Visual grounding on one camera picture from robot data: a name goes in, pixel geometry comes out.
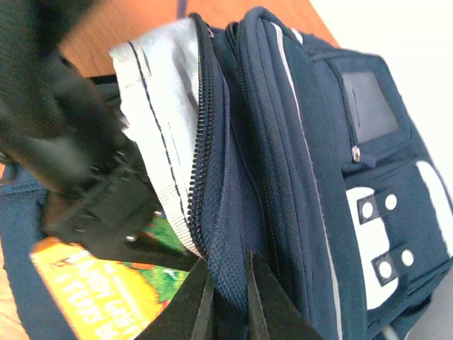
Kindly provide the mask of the orange green thick paperback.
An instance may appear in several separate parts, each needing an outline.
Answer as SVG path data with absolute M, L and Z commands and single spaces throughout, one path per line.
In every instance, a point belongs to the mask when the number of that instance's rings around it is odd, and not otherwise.
M 135 339 L 167 307 L 188 272 L 97 259 L 47 237 L 31 261 L 78 339 Z

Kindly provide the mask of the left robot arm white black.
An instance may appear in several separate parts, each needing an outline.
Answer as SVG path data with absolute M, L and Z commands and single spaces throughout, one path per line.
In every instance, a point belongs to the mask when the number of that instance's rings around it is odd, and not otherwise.
M 156 196 L 137 145 L 58 46 L 90 1 L 1 2 L 1 152 L 62 198 L 43 231 L 100 259 L 151 263 Z

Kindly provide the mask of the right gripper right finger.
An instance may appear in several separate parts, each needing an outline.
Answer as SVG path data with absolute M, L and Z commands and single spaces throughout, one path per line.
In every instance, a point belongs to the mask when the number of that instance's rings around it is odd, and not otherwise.
M 262 256 L 248 252 L 245 265 L 250 339 L 321 338 L 292 304 Z

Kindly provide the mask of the navy blue student backpack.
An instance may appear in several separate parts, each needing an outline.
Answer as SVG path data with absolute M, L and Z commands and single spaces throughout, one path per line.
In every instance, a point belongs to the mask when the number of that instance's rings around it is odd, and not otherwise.
M 408 338 L 452 270 L 452 199 L 380 56 L 261 6 L 225 28 L 191 13 L 110 56 L 113 74 L 87 78 L 156 196 L 139 238 L 161 255 L 141 264 L 206 263 L 213 339 L 250 339 L 250 251 L 320 339 Z M 1 337 L 78 339 L 30 257 L 62 198 L 1 164 L 1 316 L 21 326 Z

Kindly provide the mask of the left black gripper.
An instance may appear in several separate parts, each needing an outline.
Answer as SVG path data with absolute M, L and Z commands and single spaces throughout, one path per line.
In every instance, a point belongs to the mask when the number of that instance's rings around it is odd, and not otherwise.
M 42 230 L 82 246 L 98 259 L 158 261 L 157 247 L 138 242 L 152 219 L 156 199 L 137 145 L 127 142 L 114 160 L 113 171 L 76 200 L 56 199 L 44 215 Z

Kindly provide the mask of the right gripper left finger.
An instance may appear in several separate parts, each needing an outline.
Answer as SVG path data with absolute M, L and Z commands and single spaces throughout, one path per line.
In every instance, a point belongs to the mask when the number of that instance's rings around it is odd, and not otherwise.
M 167 308 L 137 338 L 214 338 L 214 283 L 202 259 L 194 265 Z

